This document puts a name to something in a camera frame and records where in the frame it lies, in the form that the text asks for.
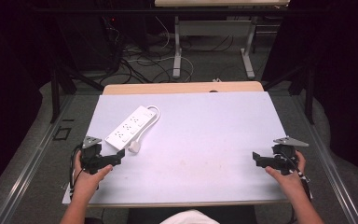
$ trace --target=desk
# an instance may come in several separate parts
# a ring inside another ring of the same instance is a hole
[[[272,140],[285,136],[269,94],[258,82],[109,86],[88,135],[104,139],[139,105],[158,106],[161,117],[143,136],[140,152],[127,151],[122,164],[101,182],[89,206],[287,202],[276,181],[252,159],[252,151],[271,156]],[[104,156],[116,154],[104,141],[102,145]],[[62,202],[70,202],[68,192]]]
[[[289,0],[156,0],[156,7],[261,7],[284,6]],[[175,58],[172,76],[180,76],[182,49],[180,35],[245,35],[246,47],[241,49],[241,56],[246,75],[255,78],[255,73],[249,59],[249,51],[255,35],[257,17],[250,21],[179,21],[175,17]]]

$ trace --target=white table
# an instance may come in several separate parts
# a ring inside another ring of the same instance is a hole
[[[156,0],[156,7],[262,7],[284,6],[290,0]],[[255,35],[257,17],[250,21],[179,21],[175,17],[175,59],[172,76],[179,78],[182,49],[181,35],[246,35],[246,47],[241,49],[241,56],[246,75],[255,78],[255,73],[249,59],[249,51]]]
[[[168,86],[171,91],[185,85],[197,84]],[[89,206],[287,202],[276,181],[252,159],[253,151],[272,156],[272,140],[285,136],[267,92],[101,95],[88,135],[104,139],[139,105],[158,106],[161,117],[145,133],[140,152],[127,151],[122,164],[101,182]],[[104,141],[102,145],[104,156],[117,153]],[[62,202],[70,202],[68,192]]]

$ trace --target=power strip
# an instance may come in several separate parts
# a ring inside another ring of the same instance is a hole
[[[126,148],[155,118],[156,112],[139,106],[105,138],[105,141],[118,150]]]

